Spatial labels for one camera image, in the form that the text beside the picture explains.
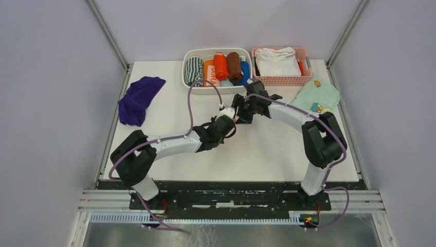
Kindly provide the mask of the purple towel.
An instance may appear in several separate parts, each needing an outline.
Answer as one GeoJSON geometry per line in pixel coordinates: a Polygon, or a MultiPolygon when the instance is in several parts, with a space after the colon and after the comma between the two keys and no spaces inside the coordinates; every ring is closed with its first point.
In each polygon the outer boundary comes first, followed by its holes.
{"type": "Polygon", "coordinates": [[[131,83],[126,94],[118,101],[120,123],[141,127],[146,118],[147,108],[165,83],[165,79],[148,76],[131,83]]]}

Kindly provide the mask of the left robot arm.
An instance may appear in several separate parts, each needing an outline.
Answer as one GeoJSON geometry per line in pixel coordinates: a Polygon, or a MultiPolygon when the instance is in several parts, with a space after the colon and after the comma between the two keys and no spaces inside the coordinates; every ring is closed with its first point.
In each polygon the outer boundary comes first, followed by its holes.
{"type": "Polygon", "coordinates": [[[182,153],[211,150],[234,133],[235,122],[225,115],[194,126],[187,135],[147,136],[142,130],[133,131],[110,155],[113,163],[110,178],[114,178],[112,174],[116,171],[116,178],[139,193],[147,208],[156,209],[161,205],[162,196],[148,175],[155,161],[182,153]]]}

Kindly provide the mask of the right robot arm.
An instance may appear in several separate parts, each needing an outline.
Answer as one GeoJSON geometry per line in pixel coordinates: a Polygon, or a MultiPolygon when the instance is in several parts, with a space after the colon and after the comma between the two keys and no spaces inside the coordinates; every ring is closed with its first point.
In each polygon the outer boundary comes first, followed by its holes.
{"type": "Polygon", "coordinates": [[[302,134],[309,165],[300,183],[297,204],[303,210],[312,209],[318,202],[316,195],[325,188],[330,170],[347,157],[347,143],[335,115],[310,113],[285,102],[280,95],[269,95],[260,80],[244,87],[246,95],[236,94],[231,105],[236,110],[237,123],[251,124],[255,115],[261,115],[302,134]]]}

